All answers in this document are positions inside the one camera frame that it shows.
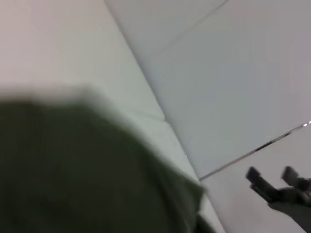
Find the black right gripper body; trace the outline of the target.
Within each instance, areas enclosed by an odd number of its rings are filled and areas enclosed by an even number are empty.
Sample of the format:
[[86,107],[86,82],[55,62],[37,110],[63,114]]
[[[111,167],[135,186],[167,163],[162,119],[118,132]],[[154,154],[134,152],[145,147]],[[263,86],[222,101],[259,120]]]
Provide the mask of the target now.
[[269,207],[293,219],[305,232],[311,231],[311,180],[283,178],[289,185],[278,189],[278,198]]

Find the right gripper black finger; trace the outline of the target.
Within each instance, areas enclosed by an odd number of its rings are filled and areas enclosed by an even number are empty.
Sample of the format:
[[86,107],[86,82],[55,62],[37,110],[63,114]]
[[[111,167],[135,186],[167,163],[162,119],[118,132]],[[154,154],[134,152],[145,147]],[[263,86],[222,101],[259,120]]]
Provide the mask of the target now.
[[284,168],[281,178],[289,186],[294,186],[296,188],[300,186],[301,179],[298,173],[291,166],[286,166]]
[[262,178],[261,174],[254,167],[251,166],[249,168],[245,177],[251,183],[250,188],[266,202],[275,201],[275,188]]

